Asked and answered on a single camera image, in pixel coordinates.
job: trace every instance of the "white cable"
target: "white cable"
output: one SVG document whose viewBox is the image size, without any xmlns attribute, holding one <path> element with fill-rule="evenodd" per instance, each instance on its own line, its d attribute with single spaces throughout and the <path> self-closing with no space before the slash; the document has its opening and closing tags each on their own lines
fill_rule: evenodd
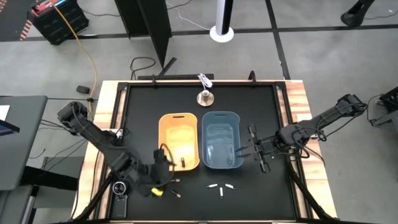
<svg viewBox="0 0 398 224">
<path fill-rule="evenodd" d="M 203 88 L 206 90 L 207 88 L 211 88 L 213 86 L 213 83 L 206 77 L 205 74 L 201 73 L 200 75 L 198 75 L 201 84 L 203 85 Z"/>
<path fill-rule="evenodd" d="M 174 7 L 172 4 L 170 4 L 170 3 L 168 3 L 168 2 L 166 2 L 166 4 L 168 4 L 168 5 L 171 6 L 171 7 Z M 189 20 L 189 19 L 183 18 L 183 17 L 181 16 L 181 13 L 180 13 L 180 9 L 179 9 L 179 8 L 175 7 L 174 9 L 178 10 L 178 16 L 180 17 L 180 19 L 185 20 L 185 21 L 187 21 L 187 22 L 190 22 L 190 23 L 192 23 L 193 25 L 196 25 L 196 26 L 198 26 L 198 27 L 200 27 L 200 28 L 202 28 L 202 29 L 204 29 L 204 30 L 210 30 L 210 29 L 204 28 L 203 26 L 201 26 L 201 25 L 199 25 L 199 24 L 196 24 L 196 23 L 192 22 L 192 21 Z"/>
</svg>

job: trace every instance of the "floor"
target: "floor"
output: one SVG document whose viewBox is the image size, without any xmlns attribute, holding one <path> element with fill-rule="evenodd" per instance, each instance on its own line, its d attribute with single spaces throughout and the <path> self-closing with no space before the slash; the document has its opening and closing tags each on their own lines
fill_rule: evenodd
<svg viewBox="0 0 398 224">
<path fill-rule="evenodd" d="M 172 5 L 185 0 L 167 0 Z M 278 28 L 343 26 L 340 15 L 355 0 L 271 0 Z M 78 0 L 92 13 L 118 14 L 113 1 Z M 205 28 L 214 25 L 216 1 L 193 0 L 180 7 L 181 15 Z M 398 10 L 394 0 L 376 1 L 367 17 L 385 16 Z M 178 18 L 176 9 L 169 11 L 173 31 L 200 28 Z M 90 26 L 81 34 L 125 33 L 119 17 L 87 15 Z M 358 95 L 363 101 L 385 93 L 398 84 L 398 30 L 382 29 L 382 25 L 398 24 L 398 15 L 386 19 L 365 20 L 363 25 L 381 25 L 378 29 L 279 32 L 285 56 L 275 44 L 272 32 L 236 34 L 231 42 L 217 44 L 209 35 L 181 35 L 170 39 L 166 61 L 177 61 L 169 75 L 214 73 L 217 79 L 246 79 L 254 70 L 258 79 L 283 79 L 282 67 L 288 68 L 291 79 L 303 80 L 314 115 L 333 106 L 346 93 Z M 271 28 L 264 0 L 234 2 L 231 27 Z M 40 34 L 31 28 L 28 37 Z M 134 57 L 157 58 L 148 37 L 82 40 L 98 67 L 98 84 L 103 80 L 129 79 L 129 64 Z M 51 98 L 86 98 L 75 91 L 77 85 L 92 86 L 93 69 L 86 55 L 74 40 L 60 46 L 46 41 L 0 42 L 0 95 L 47 95 Z M 147 65 L 138 61 L 136 68 Z M 160 72 L 159 63 L 137 75 Z M 49 100 L 44 119 L 57 121 L 57 112 L 70 100 Z M 369 107 L 370 117 L 385 111 Z M 326 129 L 332 131 L 344 121 Z M 63 131 L 42 129 L 37 134 L 30 166 L 40 167 L 45 156 L 78 141 Z M 396 223 L 398 207 L 398 138 L 396 130 L 386 124 L 373 128 L 366 115 L 355 119 L 342 130 L 321 143 L 326 171 L 338 216 L 342 220 L 375 223 Z M 72 156 L 84 156 L 85 147 Z M 38 210 L 34 223 L 67 220 L 67 208 Z"/>
</svg>

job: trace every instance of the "black box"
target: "black box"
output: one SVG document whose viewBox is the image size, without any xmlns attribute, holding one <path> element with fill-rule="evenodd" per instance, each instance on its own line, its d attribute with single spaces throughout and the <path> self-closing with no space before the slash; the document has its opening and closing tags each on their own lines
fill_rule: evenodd
<svg viewBox="0 0 398 224">
<path fill-rule="evenodd" d="M 88 19 L 77 4 L 77 0 L 60 0 L 54 4 L 76 33 L 88 26 Z M 73 37 L 71 30 L 49 0 L 42 0 L 32 6 L 28 19 L 51 44 L 59 45 Z"/>
</svg>

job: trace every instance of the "blue plastic basket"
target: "blue plastic basket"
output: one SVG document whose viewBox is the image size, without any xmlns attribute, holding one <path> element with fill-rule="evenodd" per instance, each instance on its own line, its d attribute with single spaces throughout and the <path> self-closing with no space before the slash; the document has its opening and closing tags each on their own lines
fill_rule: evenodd
<svg viewBox="0 0 398 224">
<path fill-rule="evenodd" d="M 242 165 L 237 158 L 241 147 L 240 117 L 234 112 L 208 112 L 202 119 L 202 159 L 212 169 L 235 169 Z"/>
</svg>

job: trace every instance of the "orange plastic basket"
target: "orange plastic basket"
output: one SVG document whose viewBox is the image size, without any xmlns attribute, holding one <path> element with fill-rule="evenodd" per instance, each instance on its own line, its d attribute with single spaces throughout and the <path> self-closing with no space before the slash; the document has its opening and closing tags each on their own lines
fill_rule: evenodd
<svg viewBox="0 0 398 224">
<path fill-rule="evenodd" d="M 197 124 L 197 117 L 191 113 L 166 114 L 159 121 L 159 147 L 164 143 L 170 149 L 175 171 L 192 170 L 199 165 Z"/>
</svg>

